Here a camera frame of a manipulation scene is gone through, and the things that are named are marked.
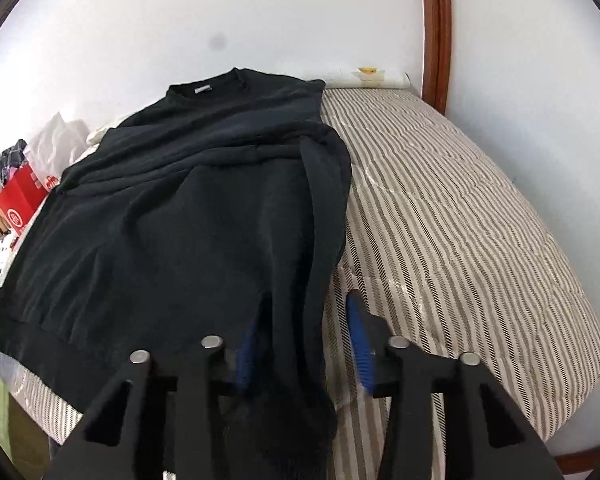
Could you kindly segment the red paper shopping bag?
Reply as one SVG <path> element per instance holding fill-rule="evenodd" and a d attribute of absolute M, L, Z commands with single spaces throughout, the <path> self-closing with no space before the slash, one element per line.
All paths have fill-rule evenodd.
<path fill-rule="evenodd" d="M 9 226 L 20 235 L 40 208 L 59 178 L 48 176 L 43 182 L 30 165 L 19 168 L 0 191 L 0 211 Z"/>

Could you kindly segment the plaid dark cloth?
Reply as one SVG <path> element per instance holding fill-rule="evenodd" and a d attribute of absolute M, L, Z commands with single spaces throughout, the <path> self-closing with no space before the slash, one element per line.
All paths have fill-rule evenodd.
<path fill-rule="evenodd" d="M 22 167 L 26 162 L 24 150 L 27 142 L 19 139 L 9 148 L 5 148 L 0 154 L 0 190 L 8 183 L 10 176 Z"/>

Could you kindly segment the striped bed quilt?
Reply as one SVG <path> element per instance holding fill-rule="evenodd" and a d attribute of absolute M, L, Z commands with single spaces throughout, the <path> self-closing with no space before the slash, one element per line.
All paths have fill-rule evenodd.
<path fill-rule="evenodd" d="M 439 356 L 477 353 L 542 439 L 600 380 L 600 324 L 533 207 L 492 160 L 405 90 L 330 89 L 324 121 L 352 160 L 347 246 L 326 298 L 327 474 L 378 471 L 389 405 L 358 384 L 344 295 Z"/>

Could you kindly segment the black sweater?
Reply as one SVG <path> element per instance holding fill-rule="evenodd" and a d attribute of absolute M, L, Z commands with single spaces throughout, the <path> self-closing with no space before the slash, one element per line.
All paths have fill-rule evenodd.
<path fill-rule="evenodd" d="M 235 68 L 174 84 L 50 192 L 0 298 L 0 352 L 85 411 L 136 350 L 236 359 L 233 479 L 321 479 L 337 417 L 322 323 L 346 244 L 349 152 L 325 85 Z"/>

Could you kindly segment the white Miniso plastic bag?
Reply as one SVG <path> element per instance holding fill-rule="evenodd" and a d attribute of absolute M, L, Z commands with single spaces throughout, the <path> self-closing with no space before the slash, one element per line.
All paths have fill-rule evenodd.
<path fill-rule="evenodd" d="M 65 122 L 56 114 L 27 142 L 24 157 L 47 191 L 58 185 L 62 173 L 87 150 L 89 134 L 83 120 Z"/>

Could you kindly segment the wooden door frame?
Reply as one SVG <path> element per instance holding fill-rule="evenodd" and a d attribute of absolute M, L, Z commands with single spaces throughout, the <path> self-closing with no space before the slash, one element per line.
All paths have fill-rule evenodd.
<path fill-rule="evenodd" d="M 422 99 L 444 115 L 451 75 L 452 0 L 422 0 L 422 10 L 424 10 Z"/>

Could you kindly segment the white patterned pillow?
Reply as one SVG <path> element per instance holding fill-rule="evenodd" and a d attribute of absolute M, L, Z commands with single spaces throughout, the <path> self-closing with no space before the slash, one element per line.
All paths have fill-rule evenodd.
<path fill-rule="evenodd" d="M 340 89 L 409 89 L 412 86 L 407 73 L 377 67 L 358 67 L 337 70 L 323 77 L 328 88 Z"/>

